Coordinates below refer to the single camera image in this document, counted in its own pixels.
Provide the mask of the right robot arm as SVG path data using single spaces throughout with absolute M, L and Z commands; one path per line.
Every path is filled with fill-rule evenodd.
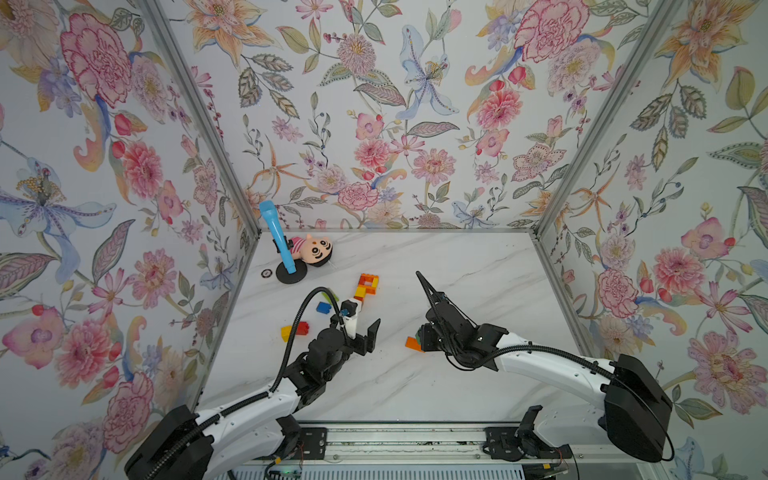
M 541 443 L 611 444 L 640 461 L 658 463 L 672 447 L 673 403 L 645 365 L 579 356 L 536 344 L 503 327 L 474 324 L 451 300 L 434 295 L 417 338 L 425 352 L 441 351 L 462 371 L 488 369 L 522 375 L 577 397 L 576 405 L 545 414 L 531 407 L 519 427 Z

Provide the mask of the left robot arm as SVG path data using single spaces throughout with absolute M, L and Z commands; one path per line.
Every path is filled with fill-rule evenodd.
M 197 413 L 182 405 L 161 420 L 129 458 L 129 479 L 213 479 L 244 462 L 286 457 L 302 432 L 294 414 L 311 405 L 353 354 L 373 352 L 381 321 L 350 338 L 326 328 L 275 384 Z

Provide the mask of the orange lego plate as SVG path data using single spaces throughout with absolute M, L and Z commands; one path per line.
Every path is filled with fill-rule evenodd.
M 420 345 L 419 341 L 416 338 L 414 338 L 414 337 L 408 337 L 407 340 L 406 340 L 405 346 L 407 348 L 409 348 L 409 349 L 412 349 L 412 350 L 415 350 L 415 351 L 418 351 L 418 352 L 422 352 L 422 348 L 421 348 L 421 345 Z
M 379 277 L 372 274 L 362 274 L 359 279 L 359 283 L 362 285 L 373 286 L 379 282 Z

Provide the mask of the lime green lego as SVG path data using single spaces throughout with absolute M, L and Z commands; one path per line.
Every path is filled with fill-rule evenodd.
M 333 292 L 331 292 L 330 294 L 328 292 L 323 292 L 322 294 L 323 294 L 324 298 L 326 299 L 326 302 L 329 303 L 329 304 L 330 304 L 330 302 L 332 300 L 337 302 L 337 303 L 340 302 L 339 297 L 335 293 L 333 293 Z

